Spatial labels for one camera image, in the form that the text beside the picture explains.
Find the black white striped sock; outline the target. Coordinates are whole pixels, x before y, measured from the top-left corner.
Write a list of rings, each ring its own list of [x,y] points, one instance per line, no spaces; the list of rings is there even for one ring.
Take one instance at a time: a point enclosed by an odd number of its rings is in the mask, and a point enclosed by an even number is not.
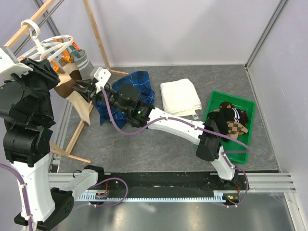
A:
[[[207,118],[215,121],[215,123],[218,127],[218,130],[221,134],[223,134],[223,135],[228,134],[228,126],[227,126],[227,122],[226,122],[226,119],[225,119],[223,112],[221,112],[220,110],[212,111],[212,112],[207,114]]]

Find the black red argyle sock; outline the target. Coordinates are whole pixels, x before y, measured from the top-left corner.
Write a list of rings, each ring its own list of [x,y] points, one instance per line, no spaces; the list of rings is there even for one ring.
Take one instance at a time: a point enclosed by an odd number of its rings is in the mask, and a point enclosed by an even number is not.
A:
[[[219,106],[219,109],[221,108],[236,108],[232,103],[229,102],[222,102]],[[245,125],[246,123],[249,122],[249,118],[247,116],[247,112],[245,110],[241,110],[242,114],[243,114],[243,122],[241,123],[242,125]]]

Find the brown cream striped sock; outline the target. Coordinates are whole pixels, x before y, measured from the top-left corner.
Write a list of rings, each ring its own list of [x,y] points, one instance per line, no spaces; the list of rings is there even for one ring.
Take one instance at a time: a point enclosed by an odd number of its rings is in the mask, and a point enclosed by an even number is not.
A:
[[[73,62],[73,58],[68,61],[65,57],[59,60],[59,64],[61,65],[58,70],[60,83],[54,90],[59,96],[72,103],[82,122],[90,125],[90,105],[79,93],[73,90],[73,87],[77,86],[76,81],[82,79],[77,65]]]

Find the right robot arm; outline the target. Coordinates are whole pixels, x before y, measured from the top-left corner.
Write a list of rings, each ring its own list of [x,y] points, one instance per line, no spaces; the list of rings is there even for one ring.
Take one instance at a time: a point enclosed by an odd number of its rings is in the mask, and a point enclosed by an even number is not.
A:
[[[164,112],[141,100],[141,94],[131,84],[123,84],[114,90],[109,83],[96,80],[79,80],[77,91],[86,101],[105,102],[107,111],[117,110],[126,116],[127,122],[137,128],[164,131],[197,145],[196,156],[212,164],[220,177],[221,186],[232,189],[237,185],[235,166],[224,154],[221,135],[214,121],[207,124],[191,121]]]

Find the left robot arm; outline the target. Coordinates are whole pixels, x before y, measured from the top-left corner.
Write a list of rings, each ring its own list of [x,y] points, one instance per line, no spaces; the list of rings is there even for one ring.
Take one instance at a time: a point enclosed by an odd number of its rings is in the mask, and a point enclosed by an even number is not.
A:
[[[26,58],[21,67],[20,72],[6,70],[10,80],[0,88],[0,116],[6,127],[3,148],[22,199],[14,221],[23,226],[34,222],[39,230],[50,231],[69,216],[84,191],[101,189],[106,178],[102,167],[87,165],[66,185],[50,186],[50,139],[55,124],[50,90],[60,80],[48,60]]]

